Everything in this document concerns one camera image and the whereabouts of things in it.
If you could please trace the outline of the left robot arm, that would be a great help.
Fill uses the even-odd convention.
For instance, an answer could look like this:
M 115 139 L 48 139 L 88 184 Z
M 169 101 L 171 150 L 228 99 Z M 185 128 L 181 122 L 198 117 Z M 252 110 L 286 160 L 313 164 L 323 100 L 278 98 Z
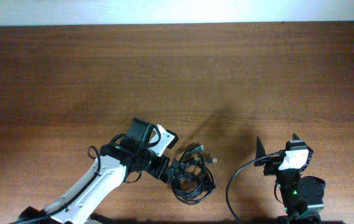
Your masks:
M 179 140 L 174 132 L 161 125 L 133 119 L 128 132 L 117 134 L 95 152 L 88 171 L 61 197 L 41 210 L 26 208 L 17 223 L 86 223 L 96 207 L 130 174 L 147 172 L 169 183 L 170 159 L 164 155 Z

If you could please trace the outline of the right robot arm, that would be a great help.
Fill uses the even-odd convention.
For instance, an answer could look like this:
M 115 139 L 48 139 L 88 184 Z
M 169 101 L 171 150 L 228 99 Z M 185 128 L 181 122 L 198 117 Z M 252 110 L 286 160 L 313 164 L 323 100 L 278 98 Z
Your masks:
M 264 167 L 265 176 L 275 176 L 274 190 L 279 190 L 286 215 L 278 223 L 321 223 L 326 182 L 314 176 L 302 176 L 314 151 L 293 134 L 283 150 L 266 154 L 260 138 L 256 139 L 256 167 Z

